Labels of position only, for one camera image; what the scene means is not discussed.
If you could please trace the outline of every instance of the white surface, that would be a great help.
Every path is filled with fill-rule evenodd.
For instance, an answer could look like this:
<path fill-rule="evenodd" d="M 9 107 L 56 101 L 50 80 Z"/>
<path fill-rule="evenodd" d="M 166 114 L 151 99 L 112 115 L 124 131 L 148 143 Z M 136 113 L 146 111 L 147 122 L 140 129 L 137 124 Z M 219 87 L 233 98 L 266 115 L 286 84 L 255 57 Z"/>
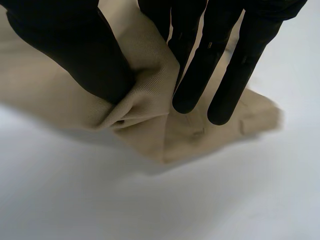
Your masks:
<path fill-rule="evenodd" d="M 309 0 L 252 77 L 284 109 L 284 129 L 188 163 L 159 166 L 108 132 L 1 106 L 0 239 L 320 239 L 319 13 Z"/>

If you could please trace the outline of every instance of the crumpled fabric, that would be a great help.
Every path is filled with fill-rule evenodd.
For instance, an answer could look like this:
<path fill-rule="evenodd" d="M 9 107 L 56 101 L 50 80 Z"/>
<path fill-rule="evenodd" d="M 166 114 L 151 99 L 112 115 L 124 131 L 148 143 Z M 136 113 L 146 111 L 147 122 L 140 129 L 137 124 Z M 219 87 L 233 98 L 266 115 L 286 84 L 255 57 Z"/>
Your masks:
<path fill-rule="evenodd" d="M 127 96 L 112 105 L 83 90 L 54 61 L 23 42 L 1 15 L 0 102 L 61 128 L 110 128 L 142 156 L 161 163 L 210 153 L 248 135 L 276 129 L 281 111 L 246 89 L 231 118 L 212 125 L 207 109 L 227 67 L 222 59 L 199 104 L 189 114 L 172 108 L 179 64 L 154 24 L 135 4 L 100 9 L 135 72 Z"/>

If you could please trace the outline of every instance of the beige cloth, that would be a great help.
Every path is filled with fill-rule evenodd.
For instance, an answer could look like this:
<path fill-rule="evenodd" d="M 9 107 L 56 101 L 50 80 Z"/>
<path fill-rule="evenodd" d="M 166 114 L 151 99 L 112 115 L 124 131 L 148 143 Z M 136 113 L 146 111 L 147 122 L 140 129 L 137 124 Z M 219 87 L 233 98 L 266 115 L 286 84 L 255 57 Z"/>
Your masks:
<path fill-rule="evenodd" d="M 153 23 L 137 7 L 101 10 L 136 74 L 134 88 L 118 105 L 83 90 L 55 62 L 20 40 L 4 16 L 0 101 L 63 128 L 111 128 L 141 155 L 163 163 L 209 153 L 278 126 L 279 109 L 248 89 L 226 125 L 214 126 L 207 120 L 209 103 L 226 68 L 223 59 L 194 111 L 177 113 L 171 100 L 179 64 Z"/>

